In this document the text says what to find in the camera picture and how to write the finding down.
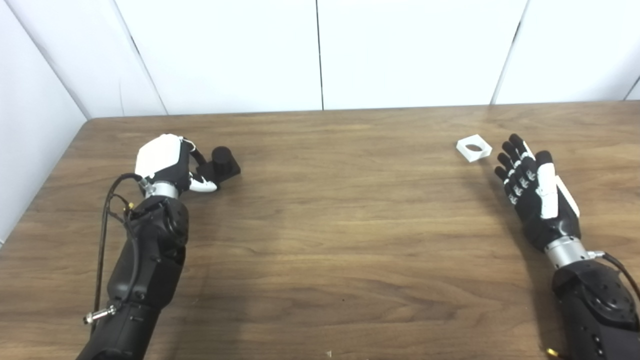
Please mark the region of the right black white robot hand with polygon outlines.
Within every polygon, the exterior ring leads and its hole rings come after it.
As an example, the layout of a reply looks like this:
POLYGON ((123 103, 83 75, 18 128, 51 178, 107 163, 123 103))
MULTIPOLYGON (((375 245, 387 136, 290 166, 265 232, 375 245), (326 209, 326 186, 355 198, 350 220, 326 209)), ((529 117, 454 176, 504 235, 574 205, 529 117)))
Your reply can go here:
POLYGON ((559 178, 549 151, 534 153, 513 133, 503 142, 497 160, 494 173, 533 248, 542 252, 556 240, 581 239, 578 205, 559 178))

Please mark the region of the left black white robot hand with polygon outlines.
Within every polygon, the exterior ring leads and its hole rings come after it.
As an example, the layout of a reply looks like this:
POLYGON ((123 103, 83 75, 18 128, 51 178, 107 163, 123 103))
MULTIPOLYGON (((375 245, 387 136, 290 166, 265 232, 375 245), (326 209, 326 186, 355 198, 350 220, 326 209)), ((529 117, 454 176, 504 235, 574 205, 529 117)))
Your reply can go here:
POLYGON ((194 142, 175 134, 162 134, 144 144, 137 153, 134 173, 146 198, 178 199, 187 191, 213 193, 218 186, 205 176, 192 173, 190 159, 207 164, 194 142))

